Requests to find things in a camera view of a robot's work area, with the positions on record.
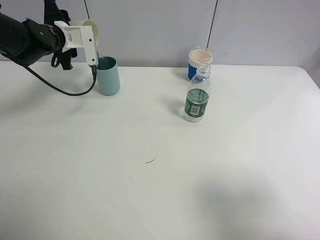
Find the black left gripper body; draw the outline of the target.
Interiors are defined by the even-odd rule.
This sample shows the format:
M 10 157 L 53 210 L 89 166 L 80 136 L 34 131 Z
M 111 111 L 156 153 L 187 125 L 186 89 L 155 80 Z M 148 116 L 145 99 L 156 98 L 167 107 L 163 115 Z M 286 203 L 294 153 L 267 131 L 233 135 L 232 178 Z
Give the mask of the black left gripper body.
M 63 47 L 66 43 L 65 35 L 53 23 L 50 23 L 48 26 L 57 40 L 56 48 L 53 51 L 53 56 L 51 58 L 51 66 L 53 68 L 57 68 L 59 65 L 61 65 L 63 70 L 71 70 L 73 68 L 72 58 L 76 58 L 78 56 L 77 50 L 75 48 L 71 48 L 63 52 Z

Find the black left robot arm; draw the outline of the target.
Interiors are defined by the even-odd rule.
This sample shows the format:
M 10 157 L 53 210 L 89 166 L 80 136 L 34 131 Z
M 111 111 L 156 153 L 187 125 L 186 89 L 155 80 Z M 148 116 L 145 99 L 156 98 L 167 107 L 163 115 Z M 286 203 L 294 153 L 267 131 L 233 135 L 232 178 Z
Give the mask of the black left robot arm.
M 62 52 L 66 43 L 55 21 L 66 24 L 70 21 L 66 10 L 45 10 L 44 24 L 31 19 L 19 22 L 3 13 L 0 14 L 0 54 L 8 59 L 16 57 L 18 62 L 30 66 L 42 57 L 53 54 L 51 66 L 62 65 L 64 70 L 71 70 L 71 59 L 78 56 L 77 50 Z

